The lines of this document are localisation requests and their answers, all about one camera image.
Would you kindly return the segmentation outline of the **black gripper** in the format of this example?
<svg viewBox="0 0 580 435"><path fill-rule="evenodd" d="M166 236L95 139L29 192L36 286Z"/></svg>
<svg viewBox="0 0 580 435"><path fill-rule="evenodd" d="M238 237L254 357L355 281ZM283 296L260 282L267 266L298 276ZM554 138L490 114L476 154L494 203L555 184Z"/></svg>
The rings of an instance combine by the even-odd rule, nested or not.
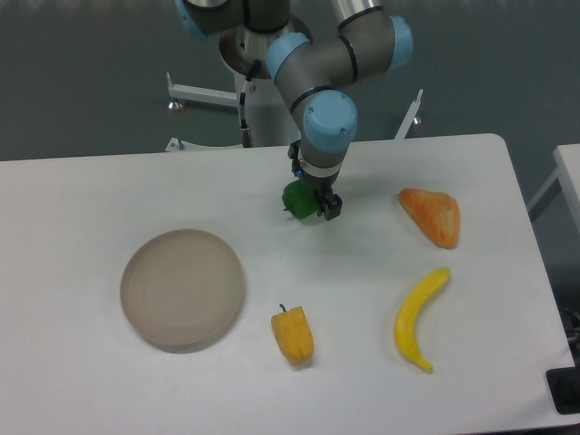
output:
<svg viewBox="0 0 580 435"><path fill-rule="evenodd" d="M318 215L326 221L337 218L341 214L343 206L340 196L333 192L333 184L338 178L338 173L335 172L329 177L322 178L308 174L301 168L298 159L299 145L299 140L292 142L287 152L288 158L291 160L292 173L313 192L319 207Z"/></svg>

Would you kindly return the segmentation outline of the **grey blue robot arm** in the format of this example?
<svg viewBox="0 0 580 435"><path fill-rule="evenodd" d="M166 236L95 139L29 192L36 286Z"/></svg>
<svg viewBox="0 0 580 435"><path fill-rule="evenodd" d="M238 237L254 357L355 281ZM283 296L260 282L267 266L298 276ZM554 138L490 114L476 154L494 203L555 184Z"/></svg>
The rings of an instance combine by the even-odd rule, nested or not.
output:
<svg viewBox="0 0 580 435"><path fill-rule="evenodd" d="M388 16L379 1L335 1L338 34L313 42L287 1L178 1L192 38L220 36L223 61L241 75L237 111L246 148L253 145L248 97L257 79L277 89L299 133L289 145L292 172L327 220L343 202L333 184L358 129L358 111L341 89L408 63L413 36L406 21Z"/></svg>

